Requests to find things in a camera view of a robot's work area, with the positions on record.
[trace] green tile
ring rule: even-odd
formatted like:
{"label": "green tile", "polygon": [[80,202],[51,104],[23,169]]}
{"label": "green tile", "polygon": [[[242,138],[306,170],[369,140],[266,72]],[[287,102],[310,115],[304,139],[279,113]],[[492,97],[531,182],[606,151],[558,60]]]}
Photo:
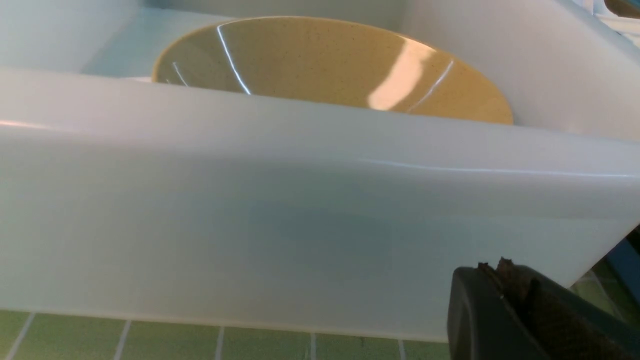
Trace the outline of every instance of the green tile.
{"label": "green tile", "polygon": [[449,344],[404,341],[406,360],[449,360]]}
{"label": "green tile", "polygon": [[592,303],[593,305],[599,307],[601,310],[606,311],[611,315],[616,315],[607,294],[602,291],[602,288],[596,282],[596,280],[583,279],[579,282],[576,282],[575,285],[573,285],[573,288],[575,289],[575,293],[579,297],[587,300],[588,302]]}
{"label": "green tile", "polygon": [[606,281],[617,281],[618,278],[614,274],[606,260],[600,260],[593,268],[593,273],[600,279]]}
{"label": "green tile", "polygon": [[224,360],[308,360],[311,336],[306,332],[225,328]]}
{"label": "green tile", "polygon": [[124,321],[37,314],[14,360],[112,360]]}
{"label": "green tile", "polygon": [[620,312],[622,320],[640,328],[640,309],[628,291],[618,282],[606,282],[602,286]]}
{"label": "green tile", "polygon": [[122,360],[213,360],[218,328],[171,323],[133,322]]}
{"label": "green tile", "polygon": [[398,341],[392,339],[361,338],[318,334],[317,360],[399,360]]}
{"label": "green tile", "polygon": [[9,353],[29,313],[0,310],[0,359]]}

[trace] black object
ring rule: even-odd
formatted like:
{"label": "black object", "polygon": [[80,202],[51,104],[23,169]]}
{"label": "black object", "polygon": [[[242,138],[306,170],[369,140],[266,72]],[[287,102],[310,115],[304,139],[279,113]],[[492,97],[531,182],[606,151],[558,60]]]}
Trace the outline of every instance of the black object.
{"label": "black object", "polygon": [[501,260],[453,274],[453,360],[640,359],[640,332],[537,271]]}

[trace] speckled ceramic bowl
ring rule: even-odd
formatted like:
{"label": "speckled ceramic bowl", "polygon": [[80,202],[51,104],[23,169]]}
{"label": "speckled ceramic bowl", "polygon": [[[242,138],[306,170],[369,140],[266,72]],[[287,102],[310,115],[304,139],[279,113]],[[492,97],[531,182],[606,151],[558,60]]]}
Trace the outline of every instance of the speckled ceramic bowl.
{"label": "speckled ceramic bowl", "polygon": [[509,104],[455,56],[391,31],[310,17],[238,19],[160,55],[153,81],[512,124]]}

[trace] tiled wall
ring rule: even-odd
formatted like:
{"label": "tiled wall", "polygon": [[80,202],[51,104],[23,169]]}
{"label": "tiled wall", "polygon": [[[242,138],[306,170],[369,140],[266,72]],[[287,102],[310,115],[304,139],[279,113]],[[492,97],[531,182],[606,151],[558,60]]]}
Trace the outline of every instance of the tiled wall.
{"label": "tiled wall", "polygon": [[447,344],[0,311],[6,360],[441,360]]}

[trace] tile grout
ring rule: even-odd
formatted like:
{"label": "tile grout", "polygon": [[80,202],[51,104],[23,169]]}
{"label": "tile grout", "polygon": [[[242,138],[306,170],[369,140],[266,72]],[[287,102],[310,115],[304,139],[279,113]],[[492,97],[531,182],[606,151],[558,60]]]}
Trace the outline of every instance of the tile grout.
{"label": "tile grout", "polygon": [[120,334],[120,340],[118,340],[118,346],[116,347],[116,353],[113,356],[113,360],[120,360],[120,357],[122,357],[122,350],[124,350],[124,344],[127,341],[127,335],[129,334],[130,327],[131,320],[127,320],[122,328],[122,333]]}
{"label": "tile grout", "polygon": [[218,340],[216,342],[216,355],[214,360],[222,360],[222,344],[225,341],[225,327],[221,326],[218,331]]}
{"label": "tile grout", "polygon": [[36,316],[36,313],[29,313],[27,320],[24,321],[24,325],[20,330],[20,334],[18,334],[18,337],[13,342],[13,345],[11,346],[11,350],[9,350],[9,354],[6,355],[4,360],[12,360],[15,354],[18,352],[18,348],[20,347],[20,344],[22,343],[22,340],[24,339],[24,337],[27,335],[27,331],[29,331],[29,327],[31,326],[31,322],[33,322],[33,318],[35,316]]}
{"label": "tile grout", "polygon": [[311,333],[311,350],[309,357],[311,360],[316,360],[316,334],[314,332]]}
{"label": "tile grout", "polygon": [[398,340],[398,351],[400,352],[400,360],[406,360],[406,352],[404,352],[404,341]]}

